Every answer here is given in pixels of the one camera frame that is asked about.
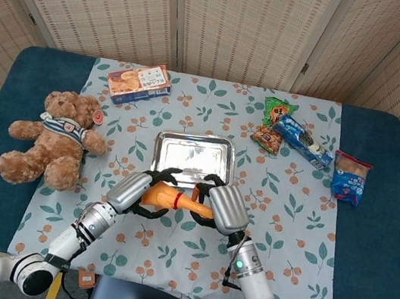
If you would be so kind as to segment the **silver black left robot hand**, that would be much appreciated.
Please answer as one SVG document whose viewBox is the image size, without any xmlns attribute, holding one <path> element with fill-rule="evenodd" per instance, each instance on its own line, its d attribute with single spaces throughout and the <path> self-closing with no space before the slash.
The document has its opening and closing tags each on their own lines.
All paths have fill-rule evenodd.
<svg viewBox="0 0 400 299">
<path fill-rule="evenodd" d="M 162 171 L 146 170 L 145 172 L 133 172 L 119 181 L 107 194 L 106 201 L 118 214 L 132 212 L 145 218 L 158 219 L 164 216 L 167 210 L 149 211 L 140 206 L 142 196 L 159 182 L 169 182 L 178 185 L 173 174 L 182 173 L 179 168 L 168 168 Z"/>
</svg>

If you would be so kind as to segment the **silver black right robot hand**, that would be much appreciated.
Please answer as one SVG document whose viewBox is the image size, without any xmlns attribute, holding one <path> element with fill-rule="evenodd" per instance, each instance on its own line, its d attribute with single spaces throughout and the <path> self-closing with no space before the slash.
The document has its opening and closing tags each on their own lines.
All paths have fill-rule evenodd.
<svg viewBox="0 0 400 299">
<path fill-rule="evenodd" d="M 208 197 L 213 217 L 203 217 L 191 210 L 192 218 L 199 225 L 216 229 L 230 241 L 234 240 L 234 244 L 238 244 L 244 239 L 249 224 L 249 217 L 238 188 L 226 185 L 219 176 L 210 174 L 204 177 L 204 182 L 198 182 L 193 188 L 193 198 L 198 200 L 198 205 L 204 206 L 205 197 Z"/>
</svg>

